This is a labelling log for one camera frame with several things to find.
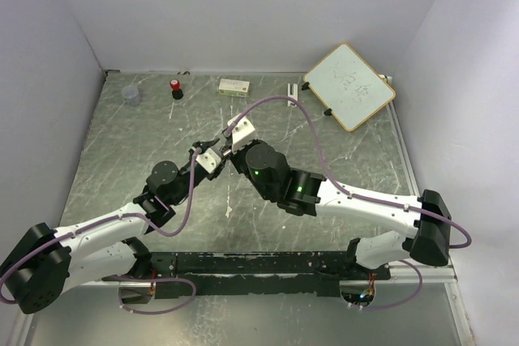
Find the red handled metal keyring holder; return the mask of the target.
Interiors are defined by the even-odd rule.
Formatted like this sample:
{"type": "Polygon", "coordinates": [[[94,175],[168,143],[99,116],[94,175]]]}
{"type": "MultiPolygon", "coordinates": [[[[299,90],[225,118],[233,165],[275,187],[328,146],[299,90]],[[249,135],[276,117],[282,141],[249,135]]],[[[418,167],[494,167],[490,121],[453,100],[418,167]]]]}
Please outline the red handled metal keyring holder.
{"type": "Polygon", "coordinates": [[[232,147],[230,145],[224,145],[220,149],[221,158],[223,160],[228,159],[232,155],[232,147]]]}

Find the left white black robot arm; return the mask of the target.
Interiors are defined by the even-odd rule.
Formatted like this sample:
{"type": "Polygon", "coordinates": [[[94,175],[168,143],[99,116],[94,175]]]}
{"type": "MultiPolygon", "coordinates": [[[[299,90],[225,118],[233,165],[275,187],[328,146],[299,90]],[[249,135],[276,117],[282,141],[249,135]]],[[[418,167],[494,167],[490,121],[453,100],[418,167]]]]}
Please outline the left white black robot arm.
{"type": "Polygon", "coordinates": [[[179,235],[188,216],[174,231],[163,229],[173,219],[175,207],[182,203],[190,207],[195,187],[216,178],[228,155],[217,148],[216,140],[196,142],[184,166],[157,163],[143,192],[119,209],[65,227],[32,226],[1,265],[2,303],[34,314],[89,281],[120,276],[144,279],[152,261],[141,237],[152,232],[179,235]]]}

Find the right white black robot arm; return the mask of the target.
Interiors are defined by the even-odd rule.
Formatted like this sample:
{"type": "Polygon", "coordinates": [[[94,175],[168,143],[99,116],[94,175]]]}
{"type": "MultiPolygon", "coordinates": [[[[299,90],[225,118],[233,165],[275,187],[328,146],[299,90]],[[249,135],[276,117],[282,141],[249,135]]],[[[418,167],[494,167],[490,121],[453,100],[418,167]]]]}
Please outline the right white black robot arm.
{"type": "Polygon", "coordinates": [[[259,140],[232,149],[229,158],[263,200],[291,215],[359,218],[385,228],[379,236],[350,242],[344,268],[353,279],[408,258],[432,267],[448,264],[450,218],[430,215],[446,209],[434,191],[399,197],[333,184],[322,174],[290,167],[284,154],[259,140]]]}

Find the red black stamp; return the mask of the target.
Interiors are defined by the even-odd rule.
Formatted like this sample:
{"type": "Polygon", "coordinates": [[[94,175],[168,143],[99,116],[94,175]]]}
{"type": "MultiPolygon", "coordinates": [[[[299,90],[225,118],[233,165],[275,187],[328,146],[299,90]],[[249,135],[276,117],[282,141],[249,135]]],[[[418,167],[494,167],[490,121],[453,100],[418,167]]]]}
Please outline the red black stamp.
{"type": "Polygon", "coordinates": [[[181,100],[183,98],[183,91],[178,79],[171,79],[169,82],[171,94],[174,100],[181,100]]]}

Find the white green staple box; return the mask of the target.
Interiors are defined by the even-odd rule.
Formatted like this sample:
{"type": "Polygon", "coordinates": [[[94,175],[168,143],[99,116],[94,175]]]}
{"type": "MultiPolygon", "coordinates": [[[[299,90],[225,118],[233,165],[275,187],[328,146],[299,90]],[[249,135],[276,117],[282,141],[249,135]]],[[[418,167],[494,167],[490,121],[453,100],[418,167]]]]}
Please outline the white green staple box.
{"type": "Polygon", "coordinates": [[[236,79],[221,79],[218,92],[225,96],[248,97],[250,83],[248,81],[236,79]]]}

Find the white stapler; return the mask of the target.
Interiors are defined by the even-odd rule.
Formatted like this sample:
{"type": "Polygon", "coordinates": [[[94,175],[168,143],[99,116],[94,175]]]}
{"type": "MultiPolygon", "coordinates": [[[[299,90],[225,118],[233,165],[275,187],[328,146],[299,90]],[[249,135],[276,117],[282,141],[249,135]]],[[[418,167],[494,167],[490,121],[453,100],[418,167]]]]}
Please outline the white stapler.
{"type": "MultiPolygon", "coordinates": [[[[298,100],[298,85],[296,83],[287,84],[287,96],[293,100],[298,100]]],[[[287,106],[293,108],[296,106],[296,104],[289,100],[287,102],[287,106]]]]}

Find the clear plastic cup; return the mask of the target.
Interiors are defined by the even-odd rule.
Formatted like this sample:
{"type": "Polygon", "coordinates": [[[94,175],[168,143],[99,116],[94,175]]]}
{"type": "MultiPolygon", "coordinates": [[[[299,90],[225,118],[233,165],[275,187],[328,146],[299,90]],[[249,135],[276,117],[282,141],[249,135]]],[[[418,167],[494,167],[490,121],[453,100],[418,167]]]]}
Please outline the clear plastic cup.
{"type": "Polygon", "coordinates": [[[121,90],[121,94],[124,101],[129,106],[138,106],[141,103],[142,96],[139,92],[139,89],[135,85],[125,86],[121,90]]]}

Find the yellow framed whiteboard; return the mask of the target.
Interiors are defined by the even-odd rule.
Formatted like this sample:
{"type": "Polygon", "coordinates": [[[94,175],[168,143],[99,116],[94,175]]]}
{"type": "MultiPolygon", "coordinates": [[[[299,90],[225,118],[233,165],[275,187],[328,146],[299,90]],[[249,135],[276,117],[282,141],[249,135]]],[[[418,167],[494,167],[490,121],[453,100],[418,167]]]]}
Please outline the yellow framed whiteboard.
{"type": "Polygon", "coordinates": [[[303,79],[349,132],[360,127],[397,95],[392,86],[347,43],[338,45],[303,79]]]}

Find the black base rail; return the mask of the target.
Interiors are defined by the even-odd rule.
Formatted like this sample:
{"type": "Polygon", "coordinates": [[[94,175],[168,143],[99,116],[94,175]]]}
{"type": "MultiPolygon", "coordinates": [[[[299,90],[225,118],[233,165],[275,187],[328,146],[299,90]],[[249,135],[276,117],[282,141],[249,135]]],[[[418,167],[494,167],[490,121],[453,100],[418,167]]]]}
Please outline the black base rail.
{"type": "Polygon", "coordinates": [[[300,252],[154,252],[126,273],[131,282],[152,278],[157,299],[190,296],[239,296],[310,293],[339,297],[342,281],[366,283],[369,276],[389,280],[388,266],[374,270],[354,263],[345,251],[300,252]]]}

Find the aluminium extrusion rail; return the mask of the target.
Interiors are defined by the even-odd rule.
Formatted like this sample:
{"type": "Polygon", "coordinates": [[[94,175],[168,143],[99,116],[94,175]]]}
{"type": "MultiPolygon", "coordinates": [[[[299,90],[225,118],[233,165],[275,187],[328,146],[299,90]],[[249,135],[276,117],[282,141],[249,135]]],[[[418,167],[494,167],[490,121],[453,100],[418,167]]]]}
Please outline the aluminium extrusion rail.
{"type": "Polygon", "coordinates": [[[412,283],[418,281],[418,271],[422,275],[423,283],[454,283],[457,274],[451,260],[444,267],[433,267],[421,264],[411,258],[392,261],[386,265],[391,280],[396,283],[412,283]]]}

